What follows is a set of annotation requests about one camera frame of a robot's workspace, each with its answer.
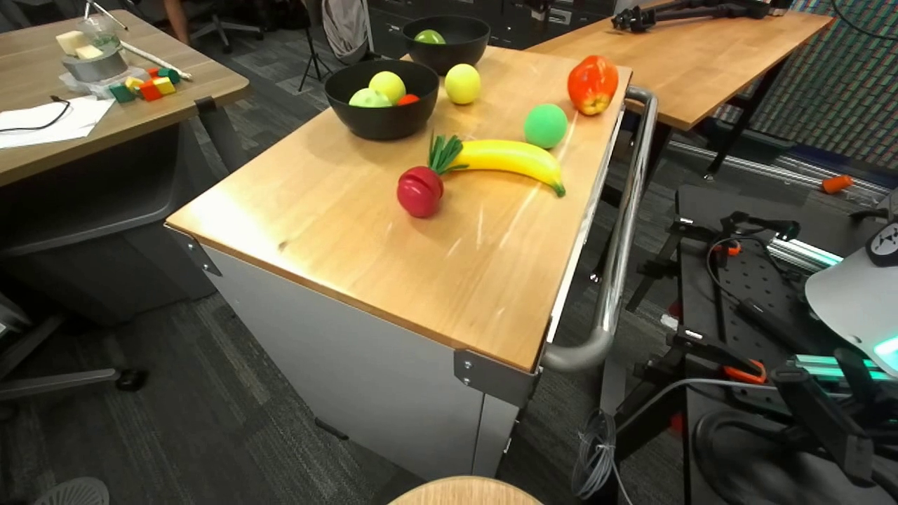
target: black bowl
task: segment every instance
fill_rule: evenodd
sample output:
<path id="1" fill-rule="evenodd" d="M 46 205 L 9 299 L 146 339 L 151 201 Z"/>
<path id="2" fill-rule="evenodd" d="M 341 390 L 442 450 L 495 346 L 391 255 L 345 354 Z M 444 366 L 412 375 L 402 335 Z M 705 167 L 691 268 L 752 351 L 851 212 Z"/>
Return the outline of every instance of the black bowl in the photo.
<path id="1" fill-rule="evenodd" d="M 408 93 L 419 95 L 419 101 L 408 107 L 387 107 L 387 109 L 352 107 L 349 97 L 356 90 L 369 86 L 371 76 L 378 70 L 394 70 L 404 80 Z M 398 139 L 398 136 L 411 136 L 429 119 L 433 107 L 437 104 L 437 84 L 442 79 L 425 65 L 369 58 L 332 73 L 325 80 L 325 93 L 336 118 L 353 135 L 369 139 Z"/>
<path id="2" fill-rule="evenodd" d="M 425 45 L 416 36 L 433 27 L 437 31 L 447 45 Z M 453 65 L 478 65 L 486 45 L 488 45 L 488 25 L 478 15 L 422 15 L 402 27 L 404 45 L 411 55 L 436 73 L 447 76 Z"/>

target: chair wheel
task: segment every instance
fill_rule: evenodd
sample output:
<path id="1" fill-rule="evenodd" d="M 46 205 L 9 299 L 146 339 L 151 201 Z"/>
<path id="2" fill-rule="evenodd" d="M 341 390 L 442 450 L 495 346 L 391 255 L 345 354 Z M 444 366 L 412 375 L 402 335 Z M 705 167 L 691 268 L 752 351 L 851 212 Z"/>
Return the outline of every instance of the chair wheel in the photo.
<path id="1" fill-rule="evenodd" d="M 146 384 L 146 369 L 117 369 L 117 390 L 141 390 Z"/>

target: metal frame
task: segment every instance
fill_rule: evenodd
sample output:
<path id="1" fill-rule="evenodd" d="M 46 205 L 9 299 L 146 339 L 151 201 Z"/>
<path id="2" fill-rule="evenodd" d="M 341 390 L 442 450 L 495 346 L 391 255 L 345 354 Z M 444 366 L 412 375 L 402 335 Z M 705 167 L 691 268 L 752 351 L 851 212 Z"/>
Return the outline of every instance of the metal frame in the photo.
<path id="1" fill-rule="evenodd" d="M 621 199 L 621 219 L 609 240 L 613 244 L 609 260 L 603 262 L 600 307 L 595 316 L 595 327 L 585 345 L 564 346 L 551 341 L 543 355 L 547 366 L 564 369 L 564 373 L 595 369 L 606 358 L 618 330 L 625 262 L 631 253 L 631 234 L 634 234 L 644 184 L 649 178 L 649 154 L 652 154 L 652 139 L 658 126 L 658 97 L 649 90 L 631 86 L 625 97 L 644 104 L 644 119 L 637 132 L 637 154 L 631 156 L 630 178 Z"/>

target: green apple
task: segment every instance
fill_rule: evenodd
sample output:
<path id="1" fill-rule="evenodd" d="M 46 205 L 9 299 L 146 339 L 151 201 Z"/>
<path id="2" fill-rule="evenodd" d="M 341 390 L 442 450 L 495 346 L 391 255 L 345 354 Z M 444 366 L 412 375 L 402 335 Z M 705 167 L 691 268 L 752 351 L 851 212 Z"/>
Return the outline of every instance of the green apple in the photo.
<path id="1" fill-rule="evenodd" d="M 404 95 L 404 80 L 402 76 L 391 73 L 391 70 L 378 70 L 374 73 L 374 79 L 369 80 L 369 90 L 381 93 L 391 104 L 395 104 Z"/>
<path id="2" fill-rule="evenodd" d="M 419 31 L 419 32 L 416 32 L 416 42 L 419 42 L 419 45 L 447 45 L 444 32 L 436 31 L 436 27 Z"/>
<path id="3" fill-rule="evenodd" d="M 371 86 L 356 90 L 356 93 L 349 97 L 349 104 L 352 104 L 352 107 L 359 107 L 359 109 L 387 109 L 387 107 L 394 107 L 394 104 L 387 101 L 387 95 L 371 90 Z"/>
<path id="4" fill-rule="evenodd" d="M 447 73 L 447 95 L 453 104 L 475 104 L 481 97 L 481 73 L 472 65 L 453 65 Z"/>

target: toy banana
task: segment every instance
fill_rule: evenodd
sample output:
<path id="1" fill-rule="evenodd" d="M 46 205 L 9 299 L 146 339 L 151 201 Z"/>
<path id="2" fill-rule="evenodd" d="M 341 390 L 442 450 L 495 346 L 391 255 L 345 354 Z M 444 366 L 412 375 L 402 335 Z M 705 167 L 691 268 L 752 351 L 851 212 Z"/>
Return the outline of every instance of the toy banana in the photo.
<path id="1" fill-rule="evenodd" d="M 453 163 L 456 170 L 513 170 L 551 184 L 564 195 L 562 164 L 555 154 L 526 139 L 464 139 L 460 154 Z"/>

